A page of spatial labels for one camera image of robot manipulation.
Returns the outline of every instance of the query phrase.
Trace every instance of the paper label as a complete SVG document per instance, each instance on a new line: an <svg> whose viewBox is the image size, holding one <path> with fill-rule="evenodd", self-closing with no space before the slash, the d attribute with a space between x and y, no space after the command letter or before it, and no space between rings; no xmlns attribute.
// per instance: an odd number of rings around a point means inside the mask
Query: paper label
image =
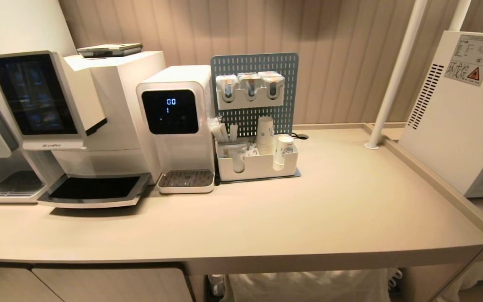
<svg viewBox="0 0 483 302"><path fill-rule="evenodd" d="M483 36L460 36L444 76L475 86L482 84Z"/></svg>

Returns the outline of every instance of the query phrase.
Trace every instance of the countertop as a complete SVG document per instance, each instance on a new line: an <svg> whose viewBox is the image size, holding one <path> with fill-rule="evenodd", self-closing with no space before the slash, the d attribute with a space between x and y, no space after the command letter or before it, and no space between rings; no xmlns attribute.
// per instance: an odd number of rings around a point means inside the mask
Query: countertop
<svg viewBox="0 0 483 302"><path fill-rule="evenodd" d="M362 129L297 130L301 177L145 192L132 208L0 205L0 261L182 262L190 274L465 262L483 233Z"/></svg>

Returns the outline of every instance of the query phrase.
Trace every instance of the black display screen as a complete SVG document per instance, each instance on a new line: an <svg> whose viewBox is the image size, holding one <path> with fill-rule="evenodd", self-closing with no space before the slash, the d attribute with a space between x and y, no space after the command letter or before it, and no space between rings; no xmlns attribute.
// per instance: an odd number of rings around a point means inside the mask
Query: black display screen
<svg viewBox="0 0 483 302"><path fill-rule="evenodd" d="M77 134L49 54L0 57L0 86L23 135Z"/></svg>
<svg viewBox="0 0 483 302"><path fill-rule="evenodd" d="M187 134L199 131L193 91L145 91L141 96L148 128L153 134Z"/></svg>

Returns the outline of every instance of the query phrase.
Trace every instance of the blue pegboard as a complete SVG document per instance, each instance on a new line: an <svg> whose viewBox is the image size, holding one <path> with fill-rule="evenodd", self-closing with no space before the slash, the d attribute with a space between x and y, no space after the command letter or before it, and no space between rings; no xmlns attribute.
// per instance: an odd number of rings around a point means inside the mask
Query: blue pegboard
<svg viewBox="0 0 483 302"><path fill-rule="evenodd" d="M268 115L273 118L276 134L291 134L298 64L299 56L296 53L217 55L211 58L213 103L217 116L223 118L227 130L230 129L230 124L237 124L238 136L255 136L258 118ZM215 93L216 76L259 71L276 71L284 76L282 106L219 110Z"/></svg>

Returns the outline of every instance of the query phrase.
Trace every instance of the cabinet door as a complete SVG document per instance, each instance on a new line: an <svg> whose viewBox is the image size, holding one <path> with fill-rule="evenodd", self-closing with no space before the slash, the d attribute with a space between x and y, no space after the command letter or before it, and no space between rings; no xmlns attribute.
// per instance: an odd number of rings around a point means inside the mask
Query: cabinet door
<svg viewBox="0 0 483 302"><path fill-rule="evenodd" d="M26 268L0 267L0 302L61 302Z"/></svg>
<svg viewBox="0 0 483 302"><path fill-rule="evenodd" d="M176 268L33 268L65 302L193 302L186 278Z"/></svg>

